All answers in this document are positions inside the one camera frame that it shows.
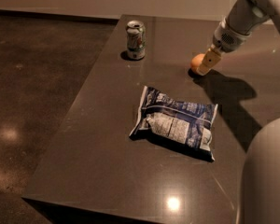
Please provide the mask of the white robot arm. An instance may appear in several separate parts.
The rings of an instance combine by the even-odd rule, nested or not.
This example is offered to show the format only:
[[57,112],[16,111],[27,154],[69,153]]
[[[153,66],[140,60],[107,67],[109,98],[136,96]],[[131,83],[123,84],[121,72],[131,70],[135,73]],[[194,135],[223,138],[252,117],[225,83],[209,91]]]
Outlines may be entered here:
[[[280,0],[237,0],[214,31],[208,51],[192,59],[191,70],[206,75],[224,53],[237,50],[267,20],[280,34]],[[280,224],[280,119],[262,128],[247,152],[236,224]]]

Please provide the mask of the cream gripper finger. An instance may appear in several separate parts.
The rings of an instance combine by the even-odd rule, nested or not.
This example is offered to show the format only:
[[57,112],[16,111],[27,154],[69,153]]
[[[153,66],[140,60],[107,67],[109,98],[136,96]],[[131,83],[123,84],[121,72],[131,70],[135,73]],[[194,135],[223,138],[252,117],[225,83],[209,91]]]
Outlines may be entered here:
[[198,55],[197,73],[200,76],[205,76],[217,63],[221,60],[220,49],[212,45],[206,53]]

